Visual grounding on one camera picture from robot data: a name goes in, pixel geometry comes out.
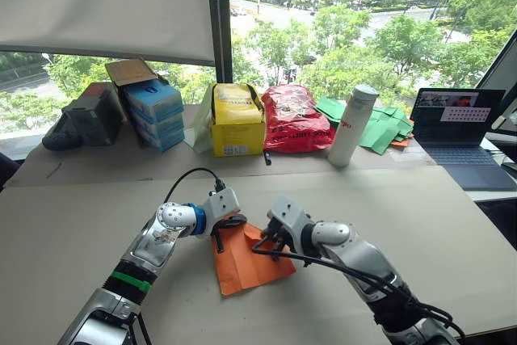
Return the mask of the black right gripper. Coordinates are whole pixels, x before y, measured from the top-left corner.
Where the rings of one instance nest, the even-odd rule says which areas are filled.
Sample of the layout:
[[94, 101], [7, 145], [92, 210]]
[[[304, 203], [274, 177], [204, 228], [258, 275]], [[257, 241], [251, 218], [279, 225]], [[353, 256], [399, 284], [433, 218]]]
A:
[[284, 225], [275, 218], [271, 218], [267, 227], [262, 231], [262, 238], [252, 246], [253, 252], [265, 252], [263, 246], [267, 243], [272, 243], [272, 260], [279, 262], [281, 253], [287, 246], [289, 250], [292, 249], [292, 237], [290, 233], [284, 228]]

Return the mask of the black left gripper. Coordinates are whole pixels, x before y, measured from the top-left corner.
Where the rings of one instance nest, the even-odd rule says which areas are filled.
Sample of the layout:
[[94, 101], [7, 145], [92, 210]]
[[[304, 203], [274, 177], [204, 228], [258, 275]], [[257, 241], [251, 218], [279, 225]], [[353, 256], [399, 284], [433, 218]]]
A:
[[240, 213], [226, 217], [217, 222], [216, 230], [212, 233], [212, 237], [216, 244], [216, 252], [218, 254], [221, 254], [225, 251], [224, 243], [219, 230], [237, 228], [239, 225], [243, 225], [246, 222], [247, 217]]

